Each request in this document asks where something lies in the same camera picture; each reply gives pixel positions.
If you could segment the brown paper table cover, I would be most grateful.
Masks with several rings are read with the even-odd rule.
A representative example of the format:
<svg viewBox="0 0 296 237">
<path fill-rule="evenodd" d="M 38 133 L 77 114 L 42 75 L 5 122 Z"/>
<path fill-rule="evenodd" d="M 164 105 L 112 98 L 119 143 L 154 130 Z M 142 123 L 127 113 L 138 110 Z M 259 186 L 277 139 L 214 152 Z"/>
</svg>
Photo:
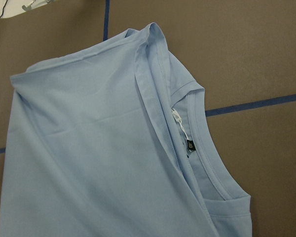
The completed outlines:
<svg viewBox="0 0 296 237">
<path fill-rule="evenodd" d="M 9 77 L 156 22 L 205 88 L 210 134 L 251 195 L 253 235 L 296 237 L 296 0 L 0 0 L 0 193 Z"/>
</svg>

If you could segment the silver claw grabber tool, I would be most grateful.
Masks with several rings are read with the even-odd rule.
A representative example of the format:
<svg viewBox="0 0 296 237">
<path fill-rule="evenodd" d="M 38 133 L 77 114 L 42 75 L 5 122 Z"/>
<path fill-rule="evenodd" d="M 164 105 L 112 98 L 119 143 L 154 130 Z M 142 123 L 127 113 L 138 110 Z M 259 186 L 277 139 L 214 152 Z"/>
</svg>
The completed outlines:
<svg viewBox="0 0 296 237">
<path fill-rule="evenodd" d="M 25 12 L 31 11 L 33 9 L 36 9 L 38 7 L 50 4 L 50 3 L 54 3 L 55 0 L 32 0 L 30 1 L 28 4 L 24 4 L 22 5 L 22 9 Z"/>
</svg>

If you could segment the light blue t-shirt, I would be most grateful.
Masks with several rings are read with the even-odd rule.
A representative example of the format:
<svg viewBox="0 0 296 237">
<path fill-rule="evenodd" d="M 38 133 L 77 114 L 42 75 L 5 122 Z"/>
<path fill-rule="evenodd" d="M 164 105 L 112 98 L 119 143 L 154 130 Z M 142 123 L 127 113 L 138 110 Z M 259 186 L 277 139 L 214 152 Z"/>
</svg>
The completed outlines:
<svg viewBox="0 0 296 237">
<path fill-rule="evenodd" d="M 250 237 L 205 89 L 156 23 L 11 78 L 0 237 Z"/>
</svg>

